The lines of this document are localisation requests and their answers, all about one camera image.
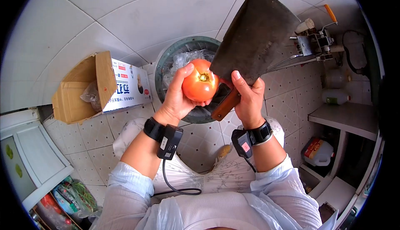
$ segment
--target red label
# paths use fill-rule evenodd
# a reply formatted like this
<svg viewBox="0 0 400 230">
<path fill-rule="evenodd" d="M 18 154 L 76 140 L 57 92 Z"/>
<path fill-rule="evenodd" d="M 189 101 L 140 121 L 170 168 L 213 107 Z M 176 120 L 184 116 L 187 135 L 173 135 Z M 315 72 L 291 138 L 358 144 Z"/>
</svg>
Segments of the red label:
<svg viewBox="0 0 400 230">
<path fill-rule="evenodd" d="M 322 143 L 323 140 L 315 138 L 307 147 L 307 150 L 304 152 L 304 156 L 313 159 Z"/>
<path fill-rule="evenodd" d="M 118 63 L 118 68 L 121 70 L 126 70 L 125 64 L 122 64 L 122 63 Z"/>
<path fill-rule="evenodd" d="M 243 148 L 243 150 L 244 150 L 245 152 L 247 152 L 248 150 L 250 150 L 250 147 L 249 147 L 249 145 L 247 144 L 247 142 L 245 142 L 245 143 L 242 145 L 242 148 Z"/>
</svg>

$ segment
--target tomato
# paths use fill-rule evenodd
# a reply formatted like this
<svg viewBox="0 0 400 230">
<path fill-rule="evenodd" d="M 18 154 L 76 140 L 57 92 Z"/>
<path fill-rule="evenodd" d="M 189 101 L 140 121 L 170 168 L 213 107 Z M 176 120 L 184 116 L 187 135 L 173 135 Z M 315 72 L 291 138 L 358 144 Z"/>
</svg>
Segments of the tomato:
<svg viewBox="0 0 400 230">
<path fill-rule="evenodd" d="M 203 59 L 191 61 L 193 72 L 183 80 L 182 91 L 192 101 L 205 102 L 218 89 L 219 77 L 210 70 L 211 62 Z"/>
</svg>

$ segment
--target wooden knife handle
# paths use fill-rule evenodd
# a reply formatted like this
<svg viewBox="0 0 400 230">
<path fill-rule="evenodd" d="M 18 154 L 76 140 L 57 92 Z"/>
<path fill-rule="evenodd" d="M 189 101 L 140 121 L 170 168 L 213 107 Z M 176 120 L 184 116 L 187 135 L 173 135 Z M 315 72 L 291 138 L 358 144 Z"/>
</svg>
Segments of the wooden knife handle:
<svg viewBox="0 0 400 230">
<path fill-rule="evenodd" d="M 211 113 L 214 120 L 222 121 L 223 118 L 240 102 L 240 93 L 234 87 L 218 107 Z"/>
</svg>

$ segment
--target product box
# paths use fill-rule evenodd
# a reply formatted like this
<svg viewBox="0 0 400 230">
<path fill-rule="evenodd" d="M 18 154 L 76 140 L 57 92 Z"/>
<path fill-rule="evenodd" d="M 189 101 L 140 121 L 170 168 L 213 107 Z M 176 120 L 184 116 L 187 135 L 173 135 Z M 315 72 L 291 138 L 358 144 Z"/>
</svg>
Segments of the product box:
<svg viewBox="0 0 400 230">
<path fill-rule="evenodd" d="M 102 112 L 80 96 L 97 80 Z M 110 51 L 93 54 L 63 78 L 52 97 L 54 118 L 67 124 L 82 123 L 104 112 L 152 102 L 147 72 L 111 58 Z"/>
</svg>

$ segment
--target orange handle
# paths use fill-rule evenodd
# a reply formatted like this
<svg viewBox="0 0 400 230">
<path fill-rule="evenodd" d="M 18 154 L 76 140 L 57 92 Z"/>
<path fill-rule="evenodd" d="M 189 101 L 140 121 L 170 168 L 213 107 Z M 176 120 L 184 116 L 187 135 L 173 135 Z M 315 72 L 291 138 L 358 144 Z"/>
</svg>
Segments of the orange handle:
<svg viewBox="0 0 400 230">
<path fill-rule="evenodd" d="M 330 9 L 328 4 L 325 4 L 324 7 L 326 8 L 327 13 L 329 14 L 330 18 L 333 22 L 337 22 L 335 15 L 333 14 L 332 10 Z"/>
</svg>

